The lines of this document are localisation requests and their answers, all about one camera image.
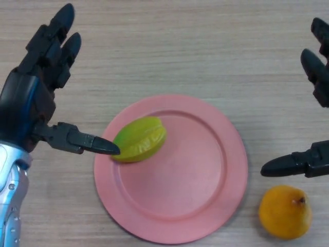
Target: robot finger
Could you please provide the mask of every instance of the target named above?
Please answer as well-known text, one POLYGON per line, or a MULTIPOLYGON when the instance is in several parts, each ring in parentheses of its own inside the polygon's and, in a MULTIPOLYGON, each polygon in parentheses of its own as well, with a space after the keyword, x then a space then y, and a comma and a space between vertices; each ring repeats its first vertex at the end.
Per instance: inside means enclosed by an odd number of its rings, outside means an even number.
POLYGON ((322 107, 329 107, 329 69, 308 49, 302 52, 301 63, 308 80, 315 87, 313 91, 314 97, 322 107))
POLYGON ((81 36, 74 33, 63 45, 61 57, 54 67, 44 70, 44 82, 53 92, 56 89, 62 89, 70 78, 70 68, 77 57, 81 47, 81 36))
POLYGON ((72 27, 75 18, 75 10, 72 4, 66 4, 62 7, 56 15, 51 19, 48 32, 46 36, 52 38, 57 36, 60 43, 62 44, 66 39, 66 35, 72 27))
POLYGON ((320 18, 314 18, 311 31, 315 38, 321 43, 320 54, 329 59, 329 25, 320 18))

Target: silver robotic wrist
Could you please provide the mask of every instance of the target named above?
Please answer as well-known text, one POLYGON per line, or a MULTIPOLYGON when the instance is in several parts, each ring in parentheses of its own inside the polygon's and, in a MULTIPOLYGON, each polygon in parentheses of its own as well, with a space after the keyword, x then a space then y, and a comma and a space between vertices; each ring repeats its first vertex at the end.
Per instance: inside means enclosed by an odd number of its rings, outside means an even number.
POLYGON ((0 142, 0 246, 20 246, 20 210, 28 190, 29 153, 0 142))

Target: robotic hand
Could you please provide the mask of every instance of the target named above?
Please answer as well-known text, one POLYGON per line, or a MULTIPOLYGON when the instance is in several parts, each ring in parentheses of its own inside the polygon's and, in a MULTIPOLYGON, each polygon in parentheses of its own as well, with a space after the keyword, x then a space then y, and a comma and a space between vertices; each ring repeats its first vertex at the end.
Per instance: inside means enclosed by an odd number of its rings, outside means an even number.
MULTIPOLYGON (((311 31, 321 43, 320 53, 327 58, 325 66, 310 50, 305 49, 301 55, 301 63, 314 85, 313 95, 324 108, 329 107, 329 25, 319 18, 315 18, 311 31)), ((284 177, 305 174, 307 178, 329 174, 329 140, 313 143, 305 152, 276 158, 266 163, 261 170, 265 177, 284 177)))
POLYGON ((48 126, 56 108, 54 91, 69 79, 81 46, 75 33, 61 47, 74 16, 73 5, 67 4, 49 25, 40 26, 0 94, 0 246, 20 244, 20 208, 28 190, 30 152, 39 141, 77 154, 84 150, 120 154, 110 141, 81 133, 77 126, 64 122, 48 126))

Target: table surface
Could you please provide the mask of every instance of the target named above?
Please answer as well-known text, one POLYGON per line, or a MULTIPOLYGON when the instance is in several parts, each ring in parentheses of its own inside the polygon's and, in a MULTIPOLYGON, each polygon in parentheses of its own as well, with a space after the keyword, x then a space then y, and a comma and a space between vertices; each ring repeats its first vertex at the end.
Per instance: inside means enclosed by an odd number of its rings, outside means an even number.
MULTIPOLYGON (((0 6, 2 82, 25 55, 37 28, 62 0, 11 1, 0 6)), ((329 111, 312 95, 300 63, 318 52, 310 32, 316 16, 329 21, 327 0, 80 0, 70 33, 82 36, 71 78, 56 94, 52 123, 66 121, 102 135, 129 104, 163 93, 199 97, 226 114, 249 159, 249 183, 235 216, 210 236, 186 246, 326 246, 328 177, 264 178, 262 165, 329 139, 329 111), (305 190, 314 221, 303 238, 282 242, 259 225, 265 189, 305 190)), ((107 215, 95 190, 94 155, 40 143, 32 153, 30 186, 21 211, 22 246, 153 246, 129 235, 107 215)))

